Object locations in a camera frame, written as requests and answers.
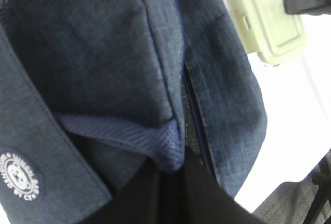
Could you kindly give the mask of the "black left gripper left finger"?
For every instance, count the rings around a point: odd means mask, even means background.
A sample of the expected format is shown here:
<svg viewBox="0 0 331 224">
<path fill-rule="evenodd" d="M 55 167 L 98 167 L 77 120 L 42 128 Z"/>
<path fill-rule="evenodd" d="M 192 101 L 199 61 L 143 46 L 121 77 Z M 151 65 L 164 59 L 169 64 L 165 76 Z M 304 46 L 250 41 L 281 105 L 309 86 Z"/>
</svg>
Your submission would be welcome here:
<svg viewBox="0 0 331 224">
<path fill-rule="evenodd" d="M 128 184 L 85 223 L 161 223 L 161 173 L 147 159 Z"/>
</svg>

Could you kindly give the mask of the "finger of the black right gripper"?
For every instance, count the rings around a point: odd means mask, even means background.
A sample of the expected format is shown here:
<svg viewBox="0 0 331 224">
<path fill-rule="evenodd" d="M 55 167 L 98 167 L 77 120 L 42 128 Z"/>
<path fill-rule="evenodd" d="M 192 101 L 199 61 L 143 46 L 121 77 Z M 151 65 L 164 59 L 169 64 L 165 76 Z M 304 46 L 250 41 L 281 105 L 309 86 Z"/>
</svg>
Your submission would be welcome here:
<svg viewBox="0 0 331 224">
<path fill-rule="evenodd" d="M 330 0 L 283 0 L 286 14 L 330 15 Z"/>
</svg>

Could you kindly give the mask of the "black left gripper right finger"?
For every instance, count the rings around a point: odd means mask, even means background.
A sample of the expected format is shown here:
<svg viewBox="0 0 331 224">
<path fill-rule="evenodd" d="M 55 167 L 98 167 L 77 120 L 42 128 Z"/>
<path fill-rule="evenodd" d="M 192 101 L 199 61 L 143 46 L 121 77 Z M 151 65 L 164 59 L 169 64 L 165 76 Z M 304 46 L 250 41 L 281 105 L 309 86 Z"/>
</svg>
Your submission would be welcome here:
<svg viewBox="0 0 331 224">
<path fill-rule="evenodd" d="M 165 197 L 165 223 L 263 223 L 218 185 L 190 148 Z"/>
</svg>

